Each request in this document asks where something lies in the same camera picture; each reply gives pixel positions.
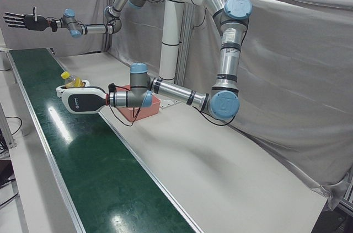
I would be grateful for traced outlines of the black dexterous robot hand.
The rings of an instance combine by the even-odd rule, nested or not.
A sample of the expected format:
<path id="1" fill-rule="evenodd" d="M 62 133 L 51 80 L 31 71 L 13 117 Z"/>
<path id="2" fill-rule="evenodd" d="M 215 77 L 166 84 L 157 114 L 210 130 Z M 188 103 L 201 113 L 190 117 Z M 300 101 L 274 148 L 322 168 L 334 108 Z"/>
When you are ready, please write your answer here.
<path id="1" fill-rule="evenodd" d="M 37 8 L 33 7 L 31 14 L 15 14 L 4 12 L 4 21 L 11 28 L 23 28 L 32 31 L 44 31 L 51 26 L 50 21 L 37 14 Z"/>

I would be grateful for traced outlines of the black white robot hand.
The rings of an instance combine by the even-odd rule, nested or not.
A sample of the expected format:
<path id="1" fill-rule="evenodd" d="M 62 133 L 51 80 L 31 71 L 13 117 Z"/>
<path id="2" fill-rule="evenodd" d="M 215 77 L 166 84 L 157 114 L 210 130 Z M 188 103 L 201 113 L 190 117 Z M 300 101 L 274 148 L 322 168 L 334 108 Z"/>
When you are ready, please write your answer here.
<path id="1" fill-rule="evenodd" d="M 83 88 L 66 88 L 60 85 L 56 88 L 57 97 L 65 108 L 73 114 L 95 114 L 104 106 L 108 106 L 107 93 L 98 86 L 91 86 L 88 80 L 83 80 Z"/>

